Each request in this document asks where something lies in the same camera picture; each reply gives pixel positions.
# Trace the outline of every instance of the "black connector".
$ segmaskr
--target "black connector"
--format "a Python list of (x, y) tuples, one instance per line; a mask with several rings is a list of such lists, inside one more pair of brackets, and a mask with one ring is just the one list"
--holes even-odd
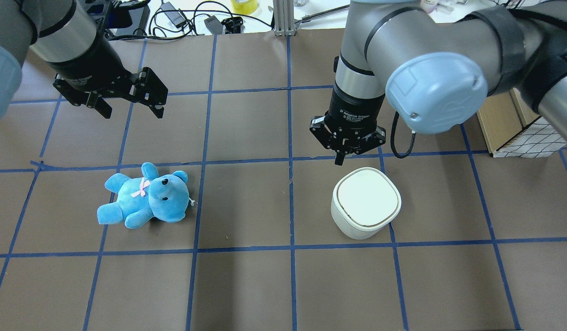
[(175, 7), (171, 4), (171, 2), (165, 2), (161, 5), (160, 9), (164, 11), (164, 14), (167, 15), (168, 19), (175, 25), (177, 28), (181, 28), (183, 25), (186, 25), (187, 21), (185, 17), (178, 11), (176, 11)]

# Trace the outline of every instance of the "white plastic item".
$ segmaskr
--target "white plastic item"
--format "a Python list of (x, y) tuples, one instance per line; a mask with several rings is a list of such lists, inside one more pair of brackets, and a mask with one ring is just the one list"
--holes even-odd
[(420, 0), (420, 8), (426, 13), (432, 13), (436, 8), (437, 0)]
[(391, 222), (401, 208), (400, 193), (383, 172), (359, 168), (334, 187), (330, 211), (338, 228), (353, 239), (367, 239)]

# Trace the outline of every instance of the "gray robot arm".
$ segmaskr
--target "gray robot arm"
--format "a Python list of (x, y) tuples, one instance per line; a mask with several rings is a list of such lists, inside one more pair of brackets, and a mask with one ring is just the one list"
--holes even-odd
[(496, 6), (446, 26), (417, 2), (354, 0), (339, 58), (329, 110), (310, 123), (336, 164), (385, 142), (384, 97), (412, 130), (436, 134), (517, 86), (567, 139), (567, 0)]
[(121, 97), (163, 117), (167, 87), (150, 68), (127, 71), (103, 35), (113, 3), (94, 0), (86, 10), (77, 0), (0, 0), (0, 119), (20, 86), (29, 47), (55, 69), (54, 88), (73, 105), (109, 119), (104, 98)]

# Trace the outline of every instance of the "yellow object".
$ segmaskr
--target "yellow object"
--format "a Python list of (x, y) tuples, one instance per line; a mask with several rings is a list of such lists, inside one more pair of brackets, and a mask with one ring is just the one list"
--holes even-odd
[(257, 0), (230, 0), (230, 2), (232, 2), (234, 12), (243, 15), (249, 15), (257, 10), (258, 7)]

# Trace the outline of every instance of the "blue teddy bear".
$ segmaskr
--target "blue teddy bear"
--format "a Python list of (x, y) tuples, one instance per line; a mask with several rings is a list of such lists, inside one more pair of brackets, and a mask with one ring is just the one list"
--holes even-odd
[(97, 209), (99, 224), (118, 224), (124, 221), (126, 228), (140, 228), (151, 218), (174, 223), (185, 218), (189, 202), (187, 173), (178, 170), (159, 176), (154, 164), (142, 165), (142, 178), (130, 178), (114, 174), (105, 181), (105, 188), (117, 193), (114, 203)]

